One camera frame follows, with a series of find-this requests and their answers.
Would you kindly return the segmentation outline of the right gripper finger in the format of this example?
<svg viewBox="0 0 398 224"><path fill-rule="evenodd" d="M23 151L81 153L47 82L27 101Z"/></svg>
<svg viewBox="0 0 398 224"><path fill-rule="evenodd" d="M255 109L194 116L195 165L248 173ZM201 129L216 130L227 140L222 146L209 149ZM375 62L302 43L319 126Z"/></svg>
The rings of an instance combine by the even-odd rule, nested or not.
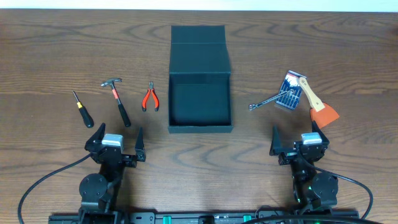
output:
<svg viewBox="0 0 398 224"><path fill-rule="evenodd" d="M272 128L272 141L269 151L270 156L278 156L282 152L282 144L280 141L277 126Z"/></svg>
<svg viewBox="0 0 398 224"><path fill-rule="evenodd" d="M315 121L312 121L312 131L319 134L323 145L329 145L329 139L324 135Z"/></svg>

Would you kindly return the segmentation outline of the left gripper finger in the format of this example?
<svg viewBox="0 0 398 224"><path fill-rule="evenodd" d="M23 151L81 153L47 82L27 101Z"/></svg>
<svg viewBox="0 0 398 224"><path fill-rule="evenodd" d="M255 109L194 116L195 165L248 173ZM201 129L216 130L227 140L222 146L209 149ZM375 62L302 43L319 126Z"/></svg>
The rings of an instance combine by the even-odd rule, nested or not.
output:
<svg viewBox="0 0 398 224"><path fill-rule="evenodd" d="M85 143L85 150L88 152L96 152L102 145L106 124L102 123L97 131Z"/></svg>
<svg viewBox="0 0 398 224"><path fill-rule="evenodd" d="M139 128L139 132L137 135L134 150L135 150L137 156L144 156L146 154L145 148L144 148L143 128L142 127Z"/></svg>

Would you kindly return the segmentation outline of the orange scraper wooden handle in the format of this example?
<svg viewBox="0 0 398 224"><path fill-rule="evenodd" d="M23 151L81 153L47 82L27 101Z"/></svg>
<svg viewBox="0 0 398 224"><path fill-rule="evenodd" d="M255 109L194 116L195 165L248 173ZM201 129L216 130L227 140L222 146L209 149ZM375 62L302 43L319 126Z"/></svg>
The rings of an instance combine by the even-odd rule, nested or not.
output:
<svg viewBox="0 0 398 224"><path fill-rule="evenodd" d="M319 128L324 128L340 117L330 105L324 103L313 92L306 78L300 77L298 84L307 96L308 102L310 104L310 118L312 121L316 122Z"/></svg>

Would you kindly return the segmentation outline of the blue precision screwdriver set case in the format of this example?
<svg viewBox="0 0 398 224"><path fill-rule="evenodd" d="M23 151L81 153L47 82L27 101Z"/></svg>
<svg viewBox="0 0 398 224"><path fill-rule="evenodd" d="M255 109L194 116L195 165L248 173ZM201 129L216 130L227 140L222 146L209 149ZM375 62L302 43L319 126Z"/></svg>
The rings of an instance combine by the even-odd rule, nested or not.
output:
<svg viewBox="0 0 398 224"><path fill-rule="evenodd" d="M286 92L279 97L275 102L290 110L296 109L299 105L300 97L302 95L302 88L299 85L299 78L306 78L297 72L289 70L281 84L279 94Z"/></svg>

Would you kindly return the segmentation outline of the silver ring wrench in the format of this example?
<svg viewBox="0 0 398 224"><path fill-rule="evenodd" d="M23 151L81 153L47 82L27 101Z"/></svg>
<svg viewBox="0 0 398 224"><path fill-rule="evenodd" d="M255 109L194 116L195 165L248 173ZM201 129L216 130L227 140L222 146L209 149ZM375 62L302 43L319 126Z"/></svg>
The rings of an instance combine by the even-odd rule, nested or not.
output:
<svg viewBox="0 0 398 224"><path fill-rule="evenodd" d="M278 100L279 98L282 98L285 95L290 96L290 95L293 95L293 94L294 94L294 90L283 91L283 92L279 93L278 95L275 95L275 96L273 96L273 97L271 97L271 98L269 98L267 100L264 100L264 101L262 101L260 103L250 104L248 106L248 109L249 109L249 111L252 111L252 110L254 110L256 108L259 108L259 107L262 107L265 104L268 104L268 103L270 103L272 101Z"/></svg>

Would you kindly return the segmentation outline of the small claw hammer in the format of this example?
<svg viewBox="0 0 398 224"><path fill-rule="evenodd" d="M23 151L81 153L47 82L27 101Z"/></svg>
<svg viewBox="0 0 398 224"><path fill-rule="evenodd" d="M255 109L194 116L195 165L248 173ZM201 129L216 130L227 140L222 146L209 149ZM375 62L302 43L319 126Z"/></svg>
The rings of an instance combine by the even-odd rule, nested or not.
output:
<svg viewBox="0 0 398 224"><path fill-rule="evenodd" d="M127 111L126 111L126 109L125 109L125 107L124 107L124 105L123 105L123 103L122 103L122 101L121 101L121 99L119 97L118 91L117 91L117 89L115 87L115 84L114 84L115 82L122 82L122 79L121 78L110 78L110 79L104 81L101 84L101 86L102 87L109 86L111 88L113 96L114 96L114 98L116 99L116 101L118 103L118 109L119 109L120 115L122 117L123 123L124 123L125 127L130 127L131 126L131 121L130 121L129 116L127 114Z"/></svg>

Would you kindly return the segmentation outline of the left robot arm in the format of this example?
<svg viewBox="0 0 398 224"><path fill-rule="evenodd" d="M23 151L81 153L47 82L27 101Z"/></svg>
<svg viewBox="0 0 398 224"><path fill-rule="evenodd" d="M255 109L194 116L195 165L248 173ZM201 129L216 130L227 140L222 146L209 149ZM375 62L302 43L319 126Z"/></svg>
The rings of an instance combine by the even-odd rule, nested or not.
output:
<svg viewBox="0 0 398 224"><path fill-rule="evenodd" d="M146 160L143 129L140 128L134 154L125 154L124 138L120 134L106 134L103 123L85 143L85 150L100 165L97 173L87 175L79 186L81 206L80 222L105 219L106 222L123 221L122 213L115 211L117 197L125 168L135 168Z"/></svg>

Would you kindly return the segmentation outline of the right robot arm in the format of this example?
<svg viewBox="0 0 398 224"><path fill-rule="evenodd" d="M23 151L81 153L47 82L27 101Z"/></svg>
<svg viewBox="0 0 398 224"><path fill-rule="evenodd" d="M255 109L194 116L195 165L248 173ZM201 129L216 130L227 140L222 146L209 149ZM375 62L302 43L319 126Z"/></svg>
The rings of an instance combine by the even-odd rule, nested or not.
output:
<svg viewBox="0 0 398 224"><path fill-rule="evenodd" d="M316 122L312 122L312 132L302 134L301 138L292 147L284 147L277 127L273 127L269 155L277 156L279 165L291 168L293 194L298 201L293 208L295 214L329 212L337 204L338 180L331 174L318 172L314 163L325 155L330 142Z"/></svg>

